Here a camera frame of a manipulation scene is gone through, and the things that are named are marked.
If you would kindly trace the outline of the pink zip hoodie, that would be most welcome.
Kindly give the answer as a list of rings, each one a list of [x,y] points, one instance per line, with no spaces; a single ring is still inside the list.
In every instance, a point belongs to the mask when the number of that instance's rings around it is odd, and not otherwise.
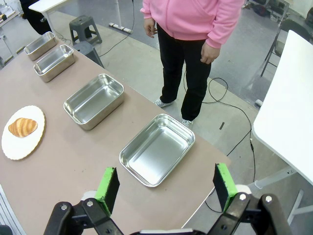
[[[207,40],[217,7],[218,0],[159,0],[154,20],[175,39]]]

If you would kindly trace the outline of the white side table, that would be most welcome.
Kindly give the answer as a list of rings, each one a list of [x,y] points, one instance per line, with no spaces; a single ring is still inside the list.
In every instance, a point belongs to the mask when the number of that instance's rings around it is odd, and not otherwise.
[[[50,28],[54,30],[49,14],[72,1],[74,0],[39,0],[38,2],[30,5],[29,9],[42,13],[47,19]],[[118,0],[113,0],[113,2],[118,16],[118,25],[122,26]]]

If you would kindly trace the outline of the bystander in black clothes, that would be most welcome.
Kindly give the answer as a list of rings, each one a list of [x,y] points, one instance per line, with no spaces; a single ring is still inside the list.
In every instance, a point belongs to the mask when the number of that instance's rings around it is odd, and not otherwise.
[[[43,35],[48,31],[52,31],[47,21],[41,21],[41,19],[44,18],[42,13],[29,9],[30,5],[38,2],[39,0],[19,1],[26,19],[38,34]]]

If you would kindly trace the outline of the large white table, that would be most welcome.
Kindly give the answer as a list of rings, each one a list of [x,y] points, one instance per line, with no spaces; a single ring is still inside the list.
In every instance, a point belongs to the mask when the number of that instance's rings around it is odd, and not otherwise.
[[[296,172],[313,185],[313,45],[292,30],[252,132],[288,164],[256,180],[257,188]]]

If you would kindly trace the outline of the golden brown croissant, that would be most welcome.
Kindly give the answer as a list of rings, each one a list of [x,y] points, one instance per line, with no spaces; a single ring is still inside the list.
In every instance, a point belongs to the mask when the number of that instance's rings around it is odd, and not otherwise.
[[[38,127],[36,121],[28,118],[18,118],[12,124],[8,126],[8,130],[11,134],[18,138],[24,138],[32,134]]]

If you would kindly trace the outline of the aluminium frame rail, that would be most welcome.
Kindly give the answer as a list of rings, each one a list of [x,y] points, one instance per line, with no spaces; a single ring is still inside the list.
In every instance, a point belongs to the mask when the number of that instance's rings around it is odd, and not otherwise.
[[[0,184],[0,226],[4,225],[10,228],[12,235],[26,235]]]

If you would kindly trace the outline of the black trousers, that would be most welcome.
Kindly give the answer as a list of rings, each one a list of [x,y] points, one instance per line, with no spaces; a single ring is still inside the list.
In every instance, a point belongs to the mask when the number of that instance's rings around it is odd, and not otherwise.
[[[200,113],[211,70],[210,64],[201,62],[204,40],[178,40],[168,35],[159,25],[156,28],[163,65],[160,100],[163,103],[171,103],[177,99],[183,64],[186,64],[187,91],[181,107],[181,116],[184,120],[193,121]]]

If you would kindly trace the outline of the person's right grey shoe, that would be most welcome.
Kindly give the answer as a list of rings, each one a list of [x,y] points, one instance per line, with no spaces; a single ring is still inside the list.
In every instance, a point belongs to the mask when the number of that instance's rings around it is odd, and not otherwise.
[[[172,105],[174,102],[172,101],[172,102],[169,102],[169,103],[164,103],[164,102],[162,102],[162,100],[160,99],[160,98],[158,98],[158,99],[156,99],[155,101],[154,101],[154,104],[156,105],[156,106],[158,106],[158,107],[160,107],[160,108],[163,108],[163,107],[166,107],[166,106],[170,106],[170,105]]]

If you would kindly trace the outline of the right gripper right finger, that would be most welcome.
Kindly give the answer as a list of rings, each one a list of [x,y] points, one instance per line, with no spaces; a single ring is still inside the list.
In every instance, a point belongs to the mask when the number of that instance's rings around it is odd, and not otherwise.
[[[256,235],[292,235],[276,195],[238,191],[224,163],[215,164],[213,184],[222,214],[207,235],[233,235],[240,223],[250,224]]]

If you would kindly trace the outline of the steel rectangular container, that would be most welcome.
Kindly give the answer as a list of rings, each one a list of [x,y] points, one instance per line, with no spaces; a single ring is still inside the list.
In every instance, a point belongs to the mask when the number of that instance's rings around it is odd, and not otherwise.
[[[60,45],[34,65],[34,71],[45,82],[75,63],[74,50],[67,45]]]
[[[155,116],[120,152],[119,161],[146,187],[159,186],[195,143],[195,134],[168,114]]]
[[[23,50],[31,61],[35,61],[56,45],[57,41],[55,34],[48,31],[35,41],[28,44]]]
[[[91,130],[124,101],[124,86],[100,74],[64,102],[64,110],[82,129]]]

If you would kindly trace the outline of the black folding chair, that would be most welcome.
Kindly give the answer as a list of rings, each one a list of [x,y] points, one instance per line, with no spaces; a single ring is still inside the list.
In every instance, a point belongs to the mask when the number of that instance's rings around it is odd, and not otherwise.
[[[270,58],[272,55],[275,55],[276,57],[281,58],[285,43],[282,41],[279,41],[278,38],[279,38],[281,31],[288,33],[290,30],[295,32],[296,34],[298,34],[300,37],[305,39],[307,42],[310,41],[311,35],[305,27],[303,27],[302,25],[300,25],[297,22],[290,20],[290,19],[286,19],[286,20],[282,21],[280,26],[279,26],[279,29],[275,35],[275,38],[271,44],[271,47],[270,47],[270,49],[269,49],[269,51],[268,51],[268,53],[264,59],[265,64],[264,64],[263,70],[262,70],[261,75],[260,75],[261,77],[263,76],[268,64],[270,64],[271,66],[277,67],[276,64],[274,64],[270,61]]]

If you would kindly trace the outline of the grey plastic stool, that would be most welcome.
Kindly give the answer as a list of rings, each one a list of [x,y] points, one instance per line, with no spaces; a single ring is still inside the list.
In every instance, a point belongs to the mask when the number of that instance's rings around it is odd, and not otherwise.
[[[73,47],[78,52],[80,52],[81,54],[88,57],[90,60],[92,60],[93,62],[97,63],[98,65],[104,68],[100,60],[100,57],[92,44],[90,44],[87,41],[82,41],[82,42],[75,44]]]
[[[69,29],[73,45],[78,44],[77,40],[79,42],[86,41],[92,45],[102,43],[102,38],[91,16],[77,17],[69,23]]]

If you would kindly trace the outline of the person's left hand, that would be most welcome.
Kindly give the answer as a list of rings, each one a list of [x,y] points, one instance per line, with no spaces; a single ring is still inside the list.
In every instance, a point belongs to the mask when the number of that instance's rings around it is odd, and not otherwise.
[[[206,42],[201,48],[201,62],[211,64],[220,55],[220,49],[209,46]]]

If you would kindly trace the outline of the person's right hand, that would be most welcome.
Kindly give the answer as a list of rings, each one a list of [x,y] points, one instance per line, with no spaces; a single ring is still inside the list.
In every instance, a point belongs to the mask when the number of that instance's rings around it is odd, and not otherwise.
[[[154,35],[157,34],[156,22],[153,18],[144,19],[144,30],[148,37],[154,38]]]

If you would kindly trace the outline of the person's left forearm pink sleeve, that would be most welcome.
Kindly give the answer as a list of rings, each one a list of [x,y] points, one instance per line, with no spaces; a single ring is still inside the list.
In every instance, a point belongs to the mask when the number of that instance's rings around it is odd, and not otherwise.
[[[220,49],[232,34],[240,13],[244,0],[218,0],[218,7],[213,29],[208,33],[206,43]]]

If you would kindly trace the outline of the person's right forearm pink sleeve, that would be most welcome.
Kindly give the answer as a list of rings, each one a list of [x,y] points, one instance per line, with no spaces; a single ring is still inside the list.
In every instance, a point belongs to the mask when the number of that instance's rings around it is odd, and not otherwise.
[[[143,0],[140,12],[143,14],[144,19],[155,18],[158,16],[159,0]]]

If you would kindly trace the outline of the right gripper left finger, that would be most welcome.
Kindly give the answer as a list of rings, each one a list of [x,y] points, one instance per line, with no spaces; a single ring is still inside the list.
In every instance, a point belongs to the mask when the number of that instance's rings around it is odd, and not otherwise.
[[[98,235],[124,235],[111,219],[120,182],[115,167],[108,167],[94,196],[78,204],[55,204],[44,235],[82,235],[94,229]]]

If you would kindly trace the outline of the white power strip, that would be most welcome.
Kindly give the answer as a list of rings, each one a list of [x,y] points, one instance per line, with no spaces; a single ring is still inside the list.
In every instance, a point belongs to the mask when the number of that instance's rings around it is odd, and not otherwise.
[[[126,27],[123,27],[123,26],[119,26],[118,24],[115,24],[115,23],[109,23],[109,26],[112,27],[112,28],[124,31],[124,32],[126,32],[128,34],[132,34],[132,32],[133,32],[132,29],[129,29],[129,28],[126,28]]]

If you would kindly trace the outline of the white scalloped plate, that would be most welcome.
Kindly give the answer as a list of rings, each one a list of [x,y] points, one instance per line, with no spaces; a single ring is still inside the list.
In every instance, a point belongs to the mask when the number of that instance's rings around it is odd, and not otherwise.
[[[27,118],[37,123],[37,128],[26,137],[17,137],[9,131],[9,125],[19,118]],[[39,144],[45,130],[45,115],[42,110],[34,105],[25,106],[17,110],[6,123],[1,146],[4,155],[11,160],[21,160],[27,157]]]

